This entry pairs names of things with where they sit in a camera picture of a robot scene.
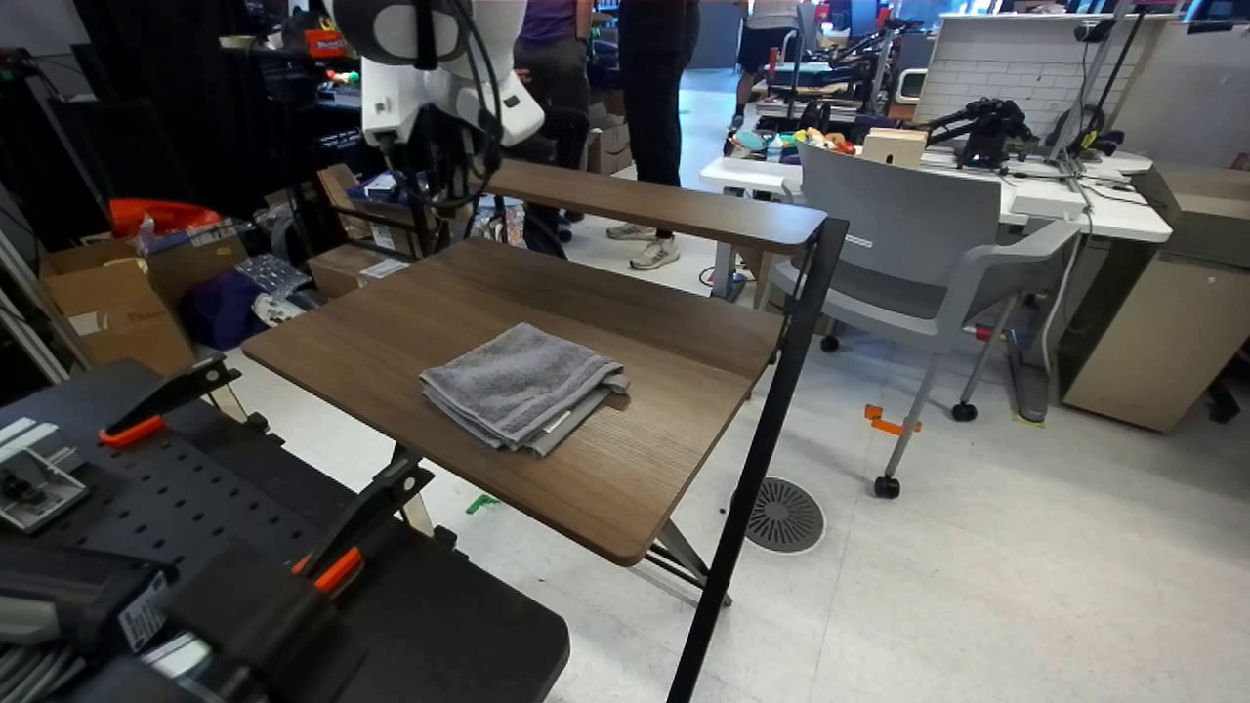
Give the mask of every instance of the person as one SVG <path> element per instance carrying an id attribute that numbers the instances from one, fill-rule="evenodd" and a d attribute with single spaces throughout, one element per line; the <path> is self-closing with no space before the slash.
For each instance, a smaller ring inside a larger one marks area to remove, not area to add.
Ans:
<path id="1" fill-rule="evenodd" d="M 592 0 L 527 0 L 516 43 L 527 88 L 548 109 L 548 131 L 557 139 L 557 164 L 581 164 L 590 131 L 590 6 Z"/>
<path id="2" fill-rule="evenodd" d="M 763 79 L 763 65 L 773 52 L 782 52 L 786 33 L 793 30 L 796 6 L 805 0 L 738 0 L 741 6 L 741 43 L 738 43 L 738 109 L 751 96 L 751 86 Z"/>
<path id="3" fill-rule="evenodd" d="M 622 88 L 629 122 L 629 151 L 637 178 L 680 182 L 680 74 L 686 70 L 699 39 L 699 0 L 622 0 Z M 644 226 L 604 230 L 618 242 L 652 239 Z M 629 269 L 671 265 L 676 239 L 656 239 L 629 256 Z"/>

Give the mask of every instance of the office chair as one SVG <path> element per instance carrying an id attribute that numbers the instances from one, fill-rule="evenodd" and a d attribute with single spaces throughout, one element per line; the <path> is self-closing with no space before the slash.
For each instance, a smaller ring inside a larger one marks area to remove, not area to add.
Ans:
<path id="1" fill-rule="evenodd" d="M 805 201 L 850 224 L 824 313 L 874 336 L 921 341 L 931 350 L 891 461 L 874 479 L 874 494 L 893 498 L 902 492 L 893 471 L 934 390 L 943 354 L 962 341 L 974 313 L 993 299 L 1009 299 L 976 354 L 962 402 L 954 406 L 954 419 L 976 419 L 967 397 L 979 362 L 1025 293 L 1025 281 L 1014 277 L 986 285 L 987 273 L 1000 265 L 1048 260 L 1078 233 L 1078 226 L 1069 218 L 1056 218 L 1003 246 L 995 242 L 995 178 L 910 173 L 816 148 L 805 151 Z M 796 269 L 782 260 L 773 285 L 793 289 L 793 281 Z"/>

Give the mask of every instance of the black table leg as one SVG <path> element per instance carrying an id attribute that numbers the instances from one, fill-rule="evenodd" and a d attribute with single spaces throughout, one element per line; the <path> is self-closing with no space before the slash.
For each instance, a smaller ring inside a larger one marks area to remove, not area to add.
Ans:
<path id="1" fill-rule="evenodd" d="M 779 436 L 786 431 L 786 410 L 788 410 L 796 376 L 805 365 L 805 354 L 807 354 L 816 324 L 822 324 L 822 304 L 824 304 L 824 293 L 831 285 L 831 269 L 836 269 L 842 233 L 846 233 L 846 224 L 827 218 L 824 230 L 811 239 L 805 289 L 801 289 L 796 308 L 788 308 L 786 329 L 782 329 L 782 362 L 779 362 L 766 410 L 763 410 L 763 419 L 753 427 L 745 467 L 741 467 L 741 479 L 734 489 L 734 503 L 729 503 L 729 518 L 726 518 L 726 528 L 720 535 L 720 548 L 715 548 L 715 557 L 712 557 L 712 575 L 706 575 L 706 587 L 702 587 L 686 643 L 680 652 L 676 681 L 667 686 L 671 703 L 691 697 L 691 692 L 699 683 L 702 656 L 706 656 L 720 608 L 723 608 L 723 601 L 729 592 L 729 579 L 734 579 L 734 567 L 738 567 L 738 553 L 741 553 L 741 539 L 745 539 L 745 528 L 751 528 L 751 513 L 753 513 L 759 489 L 771 476 L 771 461 L 773 461 Z"/>

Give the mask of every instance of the wooden table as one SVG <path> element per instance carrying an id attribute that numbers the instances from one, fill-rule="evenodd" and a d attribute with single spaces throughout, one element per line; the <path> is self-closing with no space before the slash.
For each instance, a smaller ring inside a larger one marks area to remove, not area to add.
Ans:
<path id="1" fill-rule="evenodd" d="M 423 369 L 535 324 L 629 376 L 548 461 L 491 451 Z M 615 561 L 641 561 L 779 349 L 779 316 L 509 246 L 456 246 L 245 342 L 245 354 Z"/>
<path id="2" fill-rule="evenodd" d="M 822 230 L 824 224 L 824 214 L 807 205 L 745 201 L 715 191 L 656 188 L 527 160 L 504 160 L 491 191 L 548 205 L 592 209 L 656 230 L 715 239 L 720 246 L 712 265 L 712 295 L 734 295 L 734 248 L 741 248 L 741 256 L 751 260 L 763 260 L 766 254 L 793 254 L 811 242 L 811 230 Z"/>
<path id="3" fill-rule="evenodd" d="M 741 479 L 715 561 L 699 579 L 702 599 L 667 692 L 667 697 L 691 697 L 846 224 L 788 201 L 738 201 L 519 160 L 500 169 L 491 191 L 751 248 L 805 254 L 807 277 L 782 324 L 779 316 L 723 299 L 478 242 L 290 320 L 250 341 L 245 354 L 615 561 L 652 557 L 656 539 L 667 548 L 659 550 L 664 557 L 686 567 L 691 550 L 664 530 L 671 528 L 667 516 L 779 350 Z M 544 461 L 488 451 L 419 390 L 423 365 L 447 362 L 519 320 L 581 341 L 625 362 L 629 376 L 629 406 L 596 410 Z"/>

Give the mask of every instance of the white table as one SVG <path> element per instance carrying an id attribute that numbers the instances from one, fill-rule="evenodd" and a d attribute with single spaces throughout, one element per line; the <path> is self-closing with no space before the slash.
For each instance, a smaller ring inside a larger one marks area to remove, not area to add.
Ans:
<path id="1" fill-rule="evenodd" d="M 958 173 L 954 156 L 927 151 L 927 173 Z M 1135 195 L 1135 191 L 1108 191 L 1098 188 L 1108 169 L 1095 169 L 1098 178 L 1081 178 L 1086 195 L 1069 182 L 1048 175 L 993 175 L 993 173 L 958 173 L 965 178 L 1000 178 L 1000 218 L 1025 226 L 1027 218 L 1057 218 L 1086 209 L 1091 198 L 1091 230 L 1095 239 L 1117 242 L 1169 242 L 1171 226 Z M 771 164 L 771 160 L 738 160 L 720 156 L 702 169 L 702 178 L 738 191 L 766 191 L 766 195 L 801 195 L 805 169 L 801 164 Z"/>

